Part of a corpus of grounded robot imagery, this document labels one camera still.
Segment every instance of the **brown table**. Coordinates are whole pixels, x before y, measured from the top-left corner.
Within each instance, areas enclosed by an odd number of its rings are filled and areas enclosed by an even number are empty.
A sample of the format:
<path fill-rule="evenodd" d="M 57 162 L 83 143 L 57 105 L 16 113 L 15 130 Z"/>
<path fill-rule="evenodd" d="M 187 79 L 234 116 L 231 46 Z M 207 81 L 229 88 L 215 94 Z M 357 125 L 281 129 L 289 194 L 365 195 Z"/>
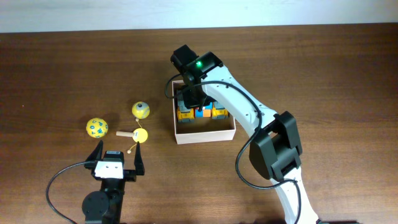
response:
<path fill-rule="evenodd" d="M 243 184 L 234 170 L 248 139 L 177 145 L 164 85 L 176 74 L 173 50 L 212 51 L 257 99 L 297 119 L 303 181 L 324 220 L 398 220 L 398 24 L 222 29 L 123 30 L 0 35 L 0 223 L 66 223 L 45 201 L 58 170 L 84 161 L 98 143 L 90 118 L 110 127 L 105 150 L 127 150 L 134 102 L 151 107 L 142 121 L 146 175 L 126 185 L 128 223 L 252 223 L 283 219 L 274 190 Z M 249 163 L 242 173 L 261 185 Z M 133 169 L 126 155 L 125 168 Z M 50 198 L 84 222 L 81 203 L 100 188 L 74 168 Z"/>

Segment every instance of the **white backdrop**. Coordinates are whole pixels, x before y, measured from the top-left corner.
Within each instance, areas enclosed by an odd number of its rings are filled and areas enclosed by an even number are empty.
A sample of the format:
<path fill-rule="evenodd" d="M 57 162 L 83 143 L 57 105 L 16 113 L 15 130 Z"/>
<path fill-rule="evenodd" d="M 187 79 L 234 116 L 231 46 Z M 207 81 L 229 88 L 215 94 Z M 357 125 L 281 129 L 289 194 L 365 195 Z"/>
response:
<path fill-rule="evenodd" d="M 398 22 L 398 0 L 0 0 L 0 32 Z"/>

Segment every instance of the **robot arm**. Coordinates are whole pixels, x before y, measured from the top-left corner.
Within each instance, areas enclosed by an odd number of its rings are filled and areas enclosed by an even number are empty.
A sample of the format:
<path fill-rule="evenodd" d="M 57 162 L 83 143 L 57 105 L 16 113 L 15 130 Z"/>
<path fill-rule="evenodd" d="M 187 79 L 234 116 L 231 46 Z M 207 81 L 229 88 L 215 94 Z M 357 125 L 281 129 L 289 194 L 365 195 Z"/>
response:
<path fill-rule="evenodd" d="M 199 57 L 184 45 L 174 52 L 171 61 L 183 75 L 185 88 L 191 87 L 183 96 L 187 108 L 201 108 L 211 101 L 218 101 L 238 120 L 249 136 L 252 136 L 258 127 L 257 116 L 262 116 L 261 132 L 250 145 L 250 161 L 258 173 L 271 180 L 273 184 L 284 179 L 296 180 L 302 205 L 298 223 L 316 224 L 318 216 L 310 205 L 302 183 L 299 158 L 302 148 L 293 116 L 289 112 L 279 115 L 255 99 L 211 52 Z M 240 92 L 226 85 L 208 84 L 192 88 L 195 84 L 211 81 L 226 82 L 238 87 L 258 105 L 260 113 Z M 272 139 L 269 136 L 271 132 L 277 133 Z M 284 208 L 286 222 L 295 223 L 299 207 L 295 185 L 286 183 L 276 190 Z"/>

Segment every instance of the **black cable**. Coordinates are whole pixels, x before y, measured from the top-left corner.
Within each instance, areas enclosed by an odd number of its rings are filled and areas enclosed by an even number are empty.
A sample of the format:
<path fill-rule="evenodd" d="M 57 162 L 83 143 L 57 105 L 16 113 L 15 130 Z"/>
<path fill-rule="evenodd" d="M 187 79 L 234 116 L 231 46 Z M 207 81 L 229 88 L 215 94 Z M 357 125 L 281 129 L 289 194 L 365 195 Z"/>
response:
<path fill-rule="evenodd" d="M 173 79 L 174 79 L 175 77 L 177 77 L 177 76 L 179 76 L 179 74 L 178 74 L 178 75 L 175 75 L 173 78 L 171 78 L 171 79 L 167 82 L 166 87 L 168 87 L 168 86 L 169 86 L 169 83 L 171 82 L 171 80 L 173 80 Z M 234 85 L 232 85 L 232 84 L 230 84 L 230 83 L 221 82 L 221 81 L 208 81 L 208 82 L 198 83 L 198 84 L 195 84 L 195 85 L 186 87 L 185 89 L 183 89 L 182 91 L 178 92 L 178 93 L 177 93 L 176 95 L 174 95 L 174 96 L 168 96 L 168 95 L 166 94 L 166 97 L 169 98 L 169 99 L 174 99 L 174 98 L 177 98 L 178 95 L 180 95 L 180 94 L 182 94 L 182 93 L 184 93 L 184 92 L 186 92 L 186 91 L 188 91 L 188 90 L 191 90 L 192 88 L 195 88 L 195 87 L 198 87 L 198 86 L 203 86 L 203 85 L 209 85 L 209 84 L 226 85 L 226 86 L 228 86 L 228 87 L 231 87 L 231 88 L 235 89 L 236 91 L 240 92 L 240 94 L 242 94 L 246 99 L 248 99 L 248 100 L 250 101 L 250 103 L 251 103 L 251 104 L 253 105 L 253 107 L 256 109 L 256 111 L 257 111 L 258 114 L 261 114 L 261 111 L 260 111 L 260 108 L 258 107 L 258 105 L 257 105 L 257 104 L 256 104 L 244 91 L 242 91 L 241 89 L 239 89 L 238 87 L 236 87 L 236 86 L 234 86 Z M 260 130 L 261 130 L 262 116 L 258 116 L 258 118 L 259 118 L 259 124 L 258 124 L 257 128 L 255 129 L 254 134 L 253 134 L 253 135 L 249 138 L 249 140 L 243 145 L 242 149 L 239 151 L 238 155 L 236 156 L 236 160 L 235 160 L 235 170 L 236 170 L 236 173 L 238 174 L 238 177 L 239 177 L 245 184 L 247 184 L 248 186 L 253 187 L 253 188 L 255 188 L 255 189 L 259 189 L 259 190 L 274 189 L 274 188 L 276 188 L 276 187 L 281 186 L 282 184 L 286 184 L 286 183 L 288 183 L 288 182 L 292 182 L 292 183 L 295 185 L 296 189 L 297 189 L 298 211 L 297 211 L 297 218 L 296 218 L 296 221 L 294 222 L 295 224 L 297 224 L 297 223 L 299 222 L 299 219 L 300 219 L 300 215 L 301 215 L 301 206 L 302 206 L 302 205 L 301 205 L 301 193 L 300 193 L 300 188 L 299 188 L 299 185 L 297 184 L 297 181 L 296 181 L 296 180 L 284 179 L 283 181 L 279 182 L 278 184 L 275 184 L 275 185 L 272 185 L 272 186 L 263 187 L 263 186 L 254 185 L 254 184 L 248 182 L 248 181 L 242 176 L 242 174 L 241 174 L 241 172 L 240 172 L 240 170 L 239 170 L 239 160 L 241 159 L 241 156 L 243 155 L 243 153 L 244 153 L 244 151 L 246 150 L 246 148 L 250 145 L 250 143 L 253 141 L 253 139 L 256 138 L 256 136 L 258 135 L 258 133 L 259 133 Z"/>
<path fill-rule="evenodd" d="M 62 173 L 65 172 L 66 170 L 68 170 L 68 169 L 70 169 L 70 168 L 72 168 L 72 167 L 75 167 L 75 166 L 80 166 L 80 165 L 89 164 L 89 163 L 93 163 L 93 162 L 95 162 L 95 161 L 78 162 L 78 163 L 76 163 L 76 164 L 73 164 L 73 165 L 70 165 L 70 166 L 68 166 L 68 167 L 63 168 L 60 172 L 57 172 L 57 174 L 55 174 L 55 175 L 51 178 L 49 184 L 47 185 L 47 188 L 45 189 L 45 198 L 47 199 L 47 203 L 49 204 L 50 208 L 51 208 L 56 214 L 58 214 L 59 216 L 61 216 L 61 217 L 64 218 L 64 219 L 68 220 L 70 223 L 77 224 L 77 222 L 73 221 L 72 219 L 66 217 L 64 214 L 60 213 L 60 212 L 54 207 L 54 205 L 51 203 L 50 197 L 49 197 L 50 186 L 51 186 L 52 182 L 55 180 L 55 178 L 57 178 L 60 174 L 62 174 Z"/>
<path fill-rule="evenodd" d="M 169 79 L 168 80 L 168 82 L 166 83 L 166 86 L 164 87 L 164 95 L 166 96 L 166 98 L 167 99 L 172 99 L 173 97 L 171 96 L 169 96 L 168 94 L 167 94 L 167 91 L 169 90 L 169 85 L 170 85 L 170 82 L 174 79 L 174 78 L 177 78 L 177 77 L 179 77 L 181 74 L 176 74 L 176 75 L 174 75 L 171 79 Z"/>

